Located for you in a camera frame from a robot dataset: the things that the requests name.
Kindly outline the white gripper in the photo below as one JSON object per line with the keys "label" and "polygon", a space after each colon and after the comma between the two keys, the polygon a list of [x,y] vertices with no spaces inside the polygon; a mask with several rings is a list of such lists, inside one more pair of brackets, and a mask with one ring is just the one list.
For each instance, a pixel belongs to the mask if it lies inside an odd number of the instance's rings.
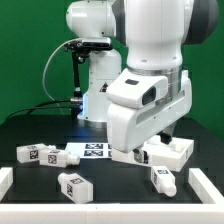
{"label": "white gripper", "polygon": [[[112,147],[129,153],[187,114],[192,105],[187,70],[182,71],[180,84],[180,91],[165,99],[168,93],[166,76],[144,76],[125,69],[106,91],[111,101],[107,137]],[[172,141],[170,134],[161,132],[159,136],[164,144]],[[147,164],[147,152],[135,149],[134,160]]]}

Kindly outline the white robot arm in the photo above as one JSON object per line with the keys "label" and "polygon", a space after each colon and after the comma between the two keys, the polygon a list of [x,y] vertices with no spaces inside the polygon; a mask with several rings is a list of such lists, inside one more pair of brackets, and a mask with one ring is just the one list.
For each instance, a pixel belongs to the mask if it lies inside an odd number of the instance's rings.
{"label": "white robot arm", "polygon": [[80,0],[66,22],[76,48],[90,53],[89,87],[79,116],[103,122],[115,161],[149,164],[149,142],[172,142],[192,105],[181,47],[206,40],[216,0]]}

